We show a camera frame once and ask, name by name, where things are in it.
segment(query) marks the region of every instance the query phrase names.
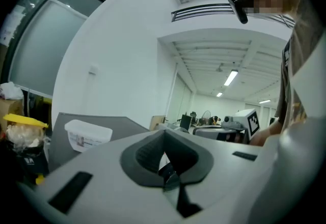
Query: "ceiling light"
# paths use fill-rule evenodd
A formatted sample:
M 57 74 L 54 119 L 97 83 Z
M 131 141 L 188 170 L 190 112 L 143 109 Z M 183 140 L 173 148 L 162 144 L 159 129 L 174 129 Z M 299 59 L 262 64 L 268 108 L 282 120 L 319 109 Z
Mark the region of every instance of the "ceiling light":
M 228 79 L 225 81 L 224 85 L 225 86 L 228 86 L 232 80 L 235 78 L 235 76 L 238 74 L 238 71 L 237 70 L 232 70 Z
M 270 100 L 261 101 L 261 102 L 259 102 L 259 103 L 260 103 L 260 104 L 263 104 L 263 103 L 268 103 L 268 102 L 270 102 Z

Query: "desk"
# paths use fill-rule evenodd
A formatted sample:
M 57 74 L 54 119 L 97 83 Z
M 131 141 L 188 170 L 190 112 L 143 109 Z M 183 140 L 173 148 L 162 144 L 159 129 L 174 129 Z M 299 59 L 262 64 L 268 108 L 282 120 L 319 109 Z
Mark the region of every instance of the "desk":
M 49 148 L 48 163 L 50 172 L 80 154 L 80 152 L 75 151 L 71 147 L 68 133 L 65 130 L 65 124 L 71 120 L 81 120 L 86 123 L 112 129 L 113 133 L 110 142 L 149 131 L 127 117 L 85 116 L 59 113 Z

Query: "yellow lid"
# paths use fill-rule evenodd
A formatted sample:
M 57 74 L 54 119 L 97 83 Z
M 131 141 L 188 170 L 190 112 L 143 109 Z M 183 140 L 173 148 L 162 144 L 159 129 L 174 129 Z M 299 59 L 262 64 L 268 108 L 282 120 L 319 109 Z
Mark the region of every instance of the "yellow lid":
M 36 182 L 37 185 L 40 185 L 44 180 L 45 180 L 44 176 L 43 176 L 42 174 L 40 174 L 40 175 L 36 178 L 35 182 Z
M 8 114 L 4 116 L 4 119 L 10 122 L 20 123 L 20 124 L 28 124 L 28 125 L 35 125 L 40 127 L 47 128 L 48 125 L 42 123 L 41 121 L 38 121 L 34 118 L 25 117 L 25 116 L 19 116 L 14 114 Z
M 43 97 L 43 102 L 44 102 L 45 104 L 52 104 L 52 99 L 47 98 L 47 97 Z

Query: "ceiling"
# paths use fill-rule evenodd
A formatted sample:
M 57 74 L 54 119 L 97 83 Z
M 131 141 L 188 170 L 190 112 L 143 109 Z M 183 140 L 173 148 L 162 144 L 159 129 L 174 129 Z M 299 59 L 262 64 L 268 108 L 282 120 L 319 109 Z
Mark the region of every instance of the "ceiling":
M 286 42 L 261 33 L 237 40 L 230 33 L 228 38 L 218 35 L 198 34 L 197 38 L 173 42 L 186 65 L 199 94 L 228 98 L 250 103 L 272 100 L 276 106 L 280 91 L 282 50 Z M 239 71 L 226 87 L 224 83 L 232 69 Z

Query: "black slot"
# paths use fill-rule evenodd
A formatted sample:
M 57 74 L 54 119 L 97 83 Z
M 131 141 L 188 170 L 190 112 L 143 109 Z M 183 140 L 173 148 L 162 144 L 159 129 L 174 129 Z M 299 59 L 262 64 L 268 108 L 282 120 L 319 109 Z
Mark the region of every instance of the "black slot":
M 250 160 L 250 161 L 255 161 L 257 158 L 257 155 L 249 154 L 249 153 L 242 153 L 242 152 L 234 152 L 232 153 L 235 156 L 238 156 L 240 158 Z
M 49 204 L 67 213 L 82 190 L 86 187 L 93 175 L 85 172 L 78 172 L 50 201 Z

